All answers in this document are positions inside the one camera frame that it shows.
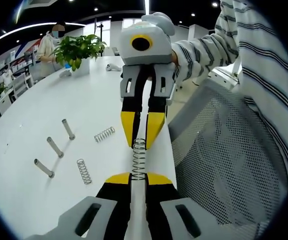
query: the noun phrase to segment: white cabinet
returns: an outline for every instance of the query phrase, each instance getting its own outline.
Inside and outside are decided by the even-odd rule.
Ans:
[[[3,115],[4,112],[11,106],[11,102],[9,96],[6,95],[2,99],[0,99],[0,114]]]

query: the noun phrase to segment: gray gripper housing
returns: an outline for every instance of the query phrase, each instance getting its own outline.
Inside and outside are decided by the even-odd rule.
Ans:
[[[58,226],[44,235],[32,235],[26,240],[103,240],[116,201],[88,196],[63,213]],[[83,221],[87,214],[95,214],[91,225]],[[88,230],[85,238],[81,237]]]
[[[173,240],[231,240],[231,225],[219,225],[216,217],[191,198],[160,203]]]
[[[155,97],[162,97],[169,99],[171,97],[175,82],[173,80],[173,74],[175,71],[175,64],[154,64],[156,74],[156,88],[154,92]],[[124,65],[123,66],[123,80],[120,83],[120,96],[134,97],[135,86],[137,77],[140,72],[140,65]],[[165,78],[165,89],[162,89],[162,78]]]
[[[116,201],[86,197],[63,213],[58,226],[44,235],[32,235],[26,240],[103,240]],[[231,240],[229,227],[218,225],[216,218],[190,198],[160,203],[173,240]],[[83,222],[83,217],[95,211],[93,221]]]

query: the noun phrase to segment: metal pin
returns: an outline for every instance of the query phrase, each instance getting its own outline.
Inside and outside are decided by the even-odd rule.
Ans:
[[[45,167],[38,159],[35,158],[34,164],[39,167],[44,173],[46,173],[51,179],[54,177],[55,173]]]
[[[54,151],[57,153],[58,157],[61,159],[64,156],[64,153],[61,150],[59,150],[59,148],[57,147],[57,145],[54,143],[53,139],[50,136],[47,138],[47,142],[52,147],[52,149],[54,149]]]
[[[72,130],[70,129],[70,127],[69,127],[69,125],[67,123],[67,120],[63,119],[62,123],[63,123],[63,125],[64,125],[64,127],[65,127],[65,129],[66,129],[66,131],[67,131],[67,133],[69,135],[69,139],[70,140],[74,140],[75,139],[75,135],[73,134]]]

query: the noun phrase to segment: face mask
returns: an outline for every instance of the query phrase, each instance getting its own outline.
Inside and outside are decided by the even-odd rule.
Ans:
[[[58,38],[58,31],[52,31],[54,38]]]

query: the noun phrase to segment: potted plant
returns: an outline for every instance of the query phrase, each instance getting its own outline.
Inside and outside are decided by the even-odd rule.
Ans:
[[[6,90],[6,86],[5,86],[5,84],[2,82],[1,84],[0,84],[0,97],[2,96],[4,96],[5,95],[5,90]]]
[[[66,36],[55,49],[56,62],[62,66],[68,63],[75,77],[89,74],[89,59],[97,58],[106,43],[94,34],[88,36]]]

